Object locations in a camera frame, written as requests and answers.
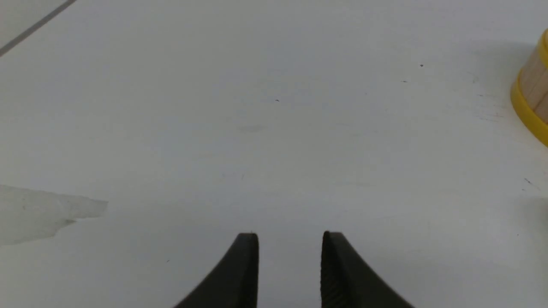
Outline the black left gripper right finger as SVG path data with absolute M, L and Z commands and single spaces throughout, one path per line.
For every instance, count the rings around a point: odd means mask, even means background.
M 341 232 L 325 231 L 321 252 L 323 308 L 411 308 Z

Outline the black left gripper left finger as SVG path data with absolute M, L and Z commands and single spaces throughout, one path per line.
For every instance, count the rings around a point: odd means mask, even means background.
M 259 238 L 240 233 L 219 263 L 177 308 L 256 308 Z

